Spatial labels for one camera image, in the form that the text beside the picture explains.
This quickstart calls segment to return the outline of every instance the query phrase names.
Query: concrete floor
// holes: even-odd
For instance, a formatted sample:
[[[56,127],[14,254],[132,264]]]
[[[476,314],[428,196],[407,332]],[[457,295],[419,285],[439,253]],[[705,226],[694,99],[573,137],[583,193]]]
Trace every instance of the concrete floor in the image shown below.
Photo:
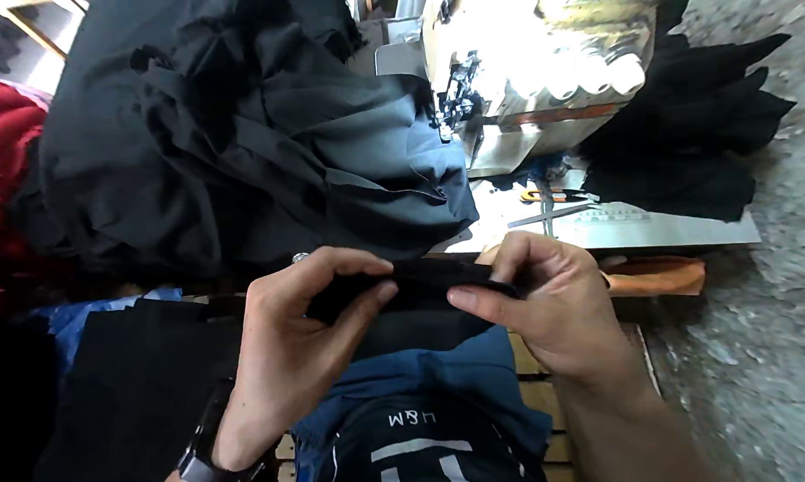
[[[762,64],[798,106],[749,161],[762,244],[705,257],[698,299],[628,302],[644,317],[665,397],[731,479],[805,481],[805,0],[691,0],[693,45],[794,38]]]

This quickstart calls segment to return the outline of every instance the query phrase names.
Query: finger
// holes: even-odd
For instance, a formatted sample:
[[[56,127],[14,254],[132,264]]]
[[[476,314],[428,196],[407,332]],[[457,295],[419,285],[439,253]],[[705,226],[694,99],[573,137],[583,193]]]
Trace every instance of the finger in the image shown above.
[[[477,257],[477,260],[473,262],[474,264],[484,264],[488,266],[494,263],[495,257],[498,255],[498,251],[501,249],[501,245],[487,247],[489,249],[483,249],[483,252]]]
[[[361,293],[340,313],[334,322],[331,353],[332,359],[346,364],[352,359],[355,348],[361,343],[370,322],[394,296],[397,283],[386,280]]]
[[[284,269],[286,273],[287,293],[282,299],[310,301],[332,282],[335,275],[349,276],[353,274],[369,274],[383,276],[391,274],[394,265],[373,253],[359,249],[330,248],[323,246],[316,249],[307,258]]]
[[[526,302],[482,287],[452,287],[447,301],[463,312],[516,331],[523,331],[531,319]]]
[[[573,268],[595,268],[595,260],[586,250],[552,237],[514,231],[504,238],[495,257],[492,279],[509,283],[526,265],[544,282]]]

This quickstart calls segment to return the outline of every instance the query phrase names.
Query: scissors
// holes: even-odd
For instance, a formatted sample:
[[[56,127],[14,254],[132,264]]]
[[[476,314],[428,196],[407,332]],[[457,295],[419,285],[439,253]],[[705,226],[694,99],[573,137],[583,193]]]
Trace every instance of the scissors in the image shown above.
[[[551,188],[552,200],[555,203],[583,203],[584,201],[599,202],[599,196],[580,190],[567,190],[563,188]],[[539,203],[542,201],[540,190],[527,190],[522,192],[522,203]]]

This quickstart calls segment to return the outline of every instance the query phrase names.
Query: black fabric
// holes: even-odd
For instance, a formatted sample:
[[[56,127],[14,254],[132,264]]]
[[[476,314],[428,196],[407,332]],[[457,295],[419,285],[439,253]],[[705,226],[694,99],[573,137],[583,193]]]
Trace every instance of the black fabric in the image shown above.
[[[476,285],[518,298],[513,285],[489,280],[492,268],[450,260],[421,258],[394,262],[387,277],[338,276],[311,301],[307,315],[332,324],[355,297],[381,279],[399,291],[373,321],[355,350],[353,361],[408,349],[445,351],[494,326],[447,301],[447,290]]]
[[[90,313],[38,481],[161,482],[183,454],[214,383],[236,374],[241,320],[140,299]]]
[[[447,301],[447,290],[460,285],[476,285],[507,296],[518,298],[513,285],[492,281],[492,267],[438,258],[419,258],[394,262],[394,272],[389,276],[337,276],[332,283],[313,298],[307,315],[332,324],[340,312],[355,297],[374,287],[382,279],[397,282],[399,292],[383,312],[410,310],[412,307],[429,307],[440,310],[455,310]]]
[[[428,441],[450,441],[453,447],[421,448]],[[391,452],[395,455],[379,458]],[[324,461],[318,479],[366,482],[385,480],[384,471],[395,471],[398,478],[387,479],[456,480],[457,468],[469,482],[545,482],[540,464],[462,400],[443,394],[394,395],[368,401],[349,414],[337,431],[334,456]]]
[[[665,7],[660,28],[669,30],[685,6]],[[658,38],[647,84],[581,144],[593,161],[583,189],[603,203],[740,220],[755,181],[725,152],[746,155],[766,146],[795,105],[760,90],[767,68],[745,74],[789,38],[698,48],[684,35]]]
[[[342,0],[96,3],[11,206],[54,225],[16,226],[146,277],[259,275],[320,245],[424,254],[478,218],[464,154],[429,127],[426,82],[346,69],[356,36]]]
[[[0,478],[31,479],[54,428],[57,356],[54,336],[39,326],[0,323]]]

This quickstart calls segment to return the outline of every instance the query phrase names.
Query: fabric scrap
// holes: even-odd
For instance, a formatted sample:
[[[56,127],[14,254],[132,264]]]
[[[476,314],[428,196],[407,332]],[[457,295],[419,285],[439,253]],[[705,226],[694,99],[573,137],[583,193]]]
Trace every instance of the fabric scrap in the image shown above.
[[[602,275],[612,298],[697,296],[706,282],[706,263],[682,257],[629,258],[619,265],[602,268]]]

